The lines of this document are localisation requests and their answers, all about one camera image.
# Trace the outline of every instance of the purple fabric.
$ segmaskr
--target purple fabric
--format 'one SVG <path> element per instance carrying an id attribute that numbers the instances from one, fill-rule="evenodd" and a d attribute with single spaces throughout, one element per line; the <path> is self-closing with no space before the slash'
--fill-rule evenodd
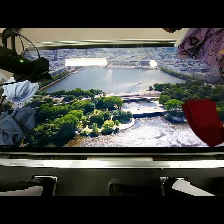
<path id="1" fill-rule="evenodd" d="M 178 46 L 182 59 L 200 59 L 214 68 L 224 67 L 224 28 L 190 28 Z"/>

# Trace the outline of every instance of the wall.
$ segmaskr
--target wall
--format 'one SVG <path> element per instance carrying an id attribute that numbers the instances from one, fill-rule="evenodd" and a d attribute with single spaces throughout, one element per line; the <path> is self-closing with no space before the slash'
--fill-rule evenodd
<path id="1" fill-rule="evenodd" d="M 21 30 L 21 34 L 34 43 L 61 40 L 177 39 L 179 32 L 170 34 L 162 28 L 22 28 Z M 22 47 L 18 38 L 16 47 L 17 52 L 21 53 Z M 12 75 L 5 71 L 3 74 L 7 77 Z"/>

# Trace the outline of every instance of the television screen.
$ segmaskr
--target television screen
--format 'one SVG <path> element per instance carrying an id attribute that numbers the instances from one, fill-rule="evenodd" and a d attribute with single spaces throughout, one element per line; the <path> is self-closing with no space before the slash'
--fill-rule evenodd
<path id="1" fill-rule="evenodd" d="M 174 47 L 39 50 L 51 81 L 25 103 L 36 124 L 21 147 L 207 147 L 181 105 L 215 100 L 224 118 L 217 69 L 178 58 Z M 34 60 L 36 51 L 25 57 Z"/>

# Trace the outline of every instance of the red cloth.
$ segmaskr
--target red cloth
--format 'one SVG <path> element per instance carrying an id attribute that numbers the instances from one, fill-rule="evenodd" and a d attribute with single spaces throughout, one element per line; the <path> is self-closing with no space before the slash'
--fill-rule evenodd
<path id="1" fill-rule="evenodd" d="M 224 142 L 224 129 L 216 111 L 216 103 L 209 100 L 188 100 L 182 106 L 194 133 L 211 147 Z"/>

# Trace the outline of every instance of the light blue fabric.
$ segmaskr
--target light blue fabric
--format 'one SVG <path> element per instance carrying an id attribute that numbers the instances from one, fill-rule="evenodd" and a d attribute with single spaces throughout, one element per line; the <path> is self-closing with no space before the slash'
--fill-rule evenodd
<path id="1" fill-rule="evenodd" d="M 35 113 L 31 107 L 16 108 L 12 114 L 0 116 L 0 145 L 15 145 L 26 137 L 35 125 Z"/>
<path id="2" fill-rule="evenodd" d="M 11 77 L 6 83 L 10 82 L 15 82 L 15 79 Z M 25 102 L 35 95 L 39 85 L 26 80 L 15 84 L 3 85 L 3 89 L 3 96 L 6 96 L 7 100 L 11 102 Z"/>

